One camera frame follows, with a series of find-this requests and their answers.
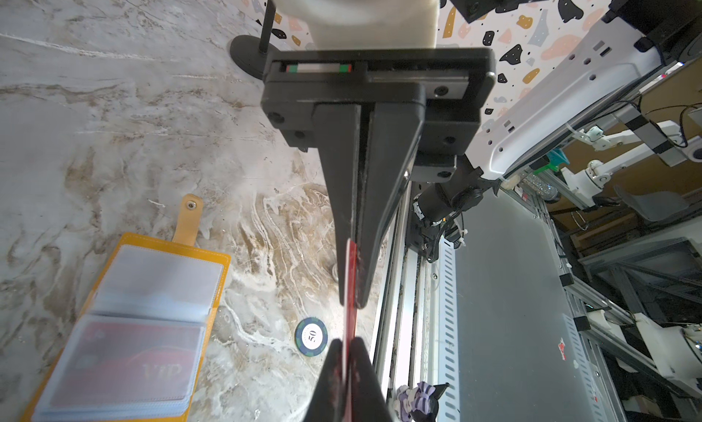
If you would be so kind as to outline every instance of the gray surface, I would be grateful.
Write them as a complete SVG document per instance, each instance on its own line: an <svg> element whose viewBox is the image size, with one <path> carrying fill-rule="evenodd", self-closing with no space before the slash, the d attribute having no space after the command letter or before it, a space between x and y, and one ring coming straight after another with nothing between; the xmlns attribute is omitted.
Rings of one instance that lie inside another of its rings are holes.
<svg viewBox="0 0 702 422"><path fill-rule="evenodd" d="M592 421L546 225L504 193L486 195L464 217L467 247L456 253L461 421Z"/></svg>

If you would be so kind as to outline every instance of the green and blue poker chip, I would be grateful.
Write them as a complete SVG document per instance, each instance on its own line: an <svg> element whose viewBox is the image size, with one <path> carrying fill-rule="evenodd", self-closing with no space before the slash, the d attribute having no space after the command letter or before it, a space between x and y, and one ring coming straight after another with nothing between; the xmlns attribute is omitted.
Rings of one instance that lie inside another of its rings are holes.
<svg viewBox="0 0 702 422"><path fill-rule="evenodd" d="M295 328L295 344L304 356L316 357L327 347L327 327L316 317L308 317Z"/></svg>

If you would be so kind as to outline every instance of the white label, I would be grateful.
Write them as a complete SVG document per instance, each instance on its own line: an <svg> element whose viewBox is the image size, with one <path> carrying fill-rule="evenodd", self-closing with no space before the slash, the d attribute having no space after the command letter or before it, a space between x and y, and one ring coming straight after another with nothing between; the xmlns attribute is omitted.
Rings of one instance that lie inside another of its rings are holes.
<svg viewBox="0 0 702 422"><path fill-rule="evenodd" d="M320 347L323 338L318 325L310 323L303 328L303 344L307 349L314 350Z"/></svg>

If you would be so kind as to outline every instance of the marble countertop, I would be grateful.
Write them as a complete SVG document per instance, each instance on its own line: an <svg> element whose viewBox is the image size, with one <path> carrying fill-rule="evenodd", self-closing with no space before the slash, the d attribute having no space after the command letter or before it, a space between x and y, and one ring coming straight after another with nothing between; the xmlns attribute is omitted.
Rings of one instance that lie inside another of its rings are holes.
<svg viewBox="0 0 702 422"><path fill-rule="evenodd" d="M319 158L227 53L260 27L223 0L0 0L0 25L0 414L22 414L121 234L170 239L194 193L197 245L233 260L189 419L302 419L324 354L295 326L339 337L343 313Z"/></svg>

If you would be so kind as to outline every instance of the yellow card holder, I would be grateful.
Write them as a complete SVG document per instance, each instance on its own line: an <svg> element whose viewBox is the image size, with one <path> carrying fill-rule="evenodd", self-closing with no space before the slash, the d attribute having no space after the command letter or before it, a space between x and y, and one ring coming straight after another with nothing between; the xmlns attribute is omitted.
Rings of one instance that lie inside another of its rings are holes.
<svg viewBox="0 0 702 422"><path fill-rule="evenodd" d="M95 284L93 285L90 293L88 294L88 298L86 299L85 304L83 304L83 308L81 309L81 313L79 315L79 318L85 314L86 311L88 311L93 303L93 300L95 299L95 294L98 291L98 287L100 286L102 282L102 278L105 277L105 274L107 272L107 269L110 268L112 261L114 260L114 257L117 255L117 252L123 245L133 245L136 247L143 247L145 249L151 249L151 250L156 250L156 251L164 251L166 253L171 253L179 256L185 256L189 258L195 258L195 259L200 259L203 261L208 261L208 262L213 262L213 263L219 263L223 266L223 272L222 276L220 277L219 285L217 286L217 292L215 293L214 301L212 303L212 309L210 311L210 315L207 318L206 321L206 330L205 330L205 338L204 338L204 345L202 346L202 353L200 355L200 362L197 368L197 376L195 377L195 387L197 387L197 378L200 375L200 370L202 369L202 363L205 358L205 352L207 350L207 342L210 339L210 334L212 332L212 326L214 325L215 317L217 316L217 308L220 303L220 299L222 297L222 291L224 290L224 280L227 277L227 271L229 269L230 262L232 260L231 256L228 254L224 253L216 253L215 251L207 251L207 250L202 250L194 247L195 245L195 238L197 237L197 232L199 229L200 225L200 217L202 216L202 209L203 209L203 201L200 197L197 197L196 195L192 194L187 194L181 201L180 203L180 212L178 213L178 223L175 227L175 234L173 235L173 241L164 241L164 240L159 240L153 237L148 237L144 235L137 235L136 233L125 233L122 235L122 238L119 240L119 243L117 244L117 247L115 247L114 251L112 252L112 255L110 256L110 259L107 260L107 265L102 269L102 272L100 276L98 277L98 280L95 281ZM31 399L30 404L27 406L27 409L24 411L24 414L22 415L22 418L20 419L21 422L31 422L31 417L34 414L34 408L37 406L37 402L39 401L39 398L41 396L41 393L44 391L44 388L46 387L46 384L48 383L49 378L51 377L51 374L53 373L53 370L56 368L56 364L58 363L59 358L61 358L61 353L58 354L56 359L54 360L53 364L51 365L51 368L42 381L41 385L39 386L39 389L37 392L34 394L34 397ZM188 414L190 412L190 407L192 406L192 396L190 398L190 405L188 405L188 409L185 411L185 413L182 416L179 417L165 417L165 418L148 418L148 419L129 419L130 421L136 421L136 422L147 422L147 421L158 421L158 422L186 422L188 419Z"/></svg>

